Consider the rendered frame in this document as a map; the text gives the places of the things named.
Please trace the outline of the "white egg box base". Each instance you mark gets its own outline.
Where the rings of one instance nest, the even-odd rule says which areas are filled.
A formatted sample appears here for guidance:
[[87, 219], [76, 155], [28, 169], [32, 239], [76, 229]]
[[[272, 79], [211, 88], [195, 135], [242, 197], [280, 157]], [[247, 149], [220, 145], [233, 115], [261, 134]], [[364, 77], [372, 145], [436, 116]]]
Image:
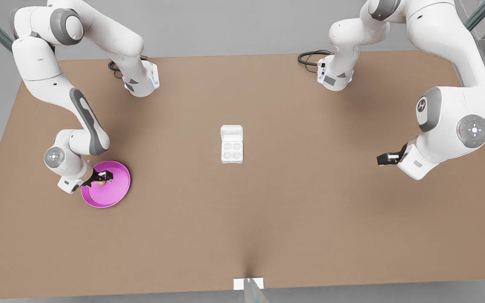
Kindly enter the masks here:
[[223, 141], [221, 145], [221, 162], [223, 164], [242, 164], [244, 146], [242, 141]]

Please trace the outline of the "white egg box lid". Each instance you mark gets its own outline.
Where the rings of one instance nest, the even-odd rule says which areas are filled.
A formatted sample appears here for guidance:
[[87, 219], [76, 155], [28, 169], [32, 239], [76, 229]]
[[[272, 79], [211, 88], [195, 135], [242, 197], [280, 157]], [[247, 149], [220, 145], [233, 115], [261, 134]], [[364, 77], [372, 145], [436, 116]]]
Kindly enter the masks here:
[[223, 125], [221, 126], [222, 142], [243, 142], [244, 131], [240, 125]]

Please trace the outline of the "pink round tray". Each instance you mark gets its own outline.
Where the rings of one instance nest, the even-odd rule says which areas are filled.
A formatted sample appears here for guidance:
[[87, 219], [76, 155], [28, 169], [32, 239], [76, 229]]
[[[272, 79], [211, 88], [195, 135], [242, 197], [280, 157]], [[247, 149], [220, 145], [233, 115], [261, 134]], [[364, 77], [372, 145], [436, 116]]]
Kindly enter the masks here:
[[131, 176], [125, 165], [116, 161], [104, 161], [94, 165], [98, 172], [107, 170], [113, 174], [113, 179], [103, 186], [92, 184], [91, 187], [81, 186], [81, 196], [90, 206], [107, 208], [121, 201], [127, 194]]

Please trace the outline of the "white post foot plate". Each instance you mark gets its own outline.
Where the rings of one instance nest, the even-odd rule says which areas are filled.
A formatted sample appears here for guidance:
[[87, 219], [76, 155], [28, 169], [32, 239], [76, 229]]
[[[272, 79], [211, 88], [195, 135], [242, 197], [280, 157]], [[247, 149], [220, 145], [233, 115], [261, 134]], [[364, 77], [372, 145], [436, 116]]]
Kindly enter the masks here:
[[[238, 278], [238, 279], [233, 279], [233, 289], [234, 290], [243, 290], [244, 289], [244, 281], [249, 280], [250, 278]], [[264, 279], [262, 277], [260, 278], [251, 278], [254, 280], [258, 288], [264, 289]]]

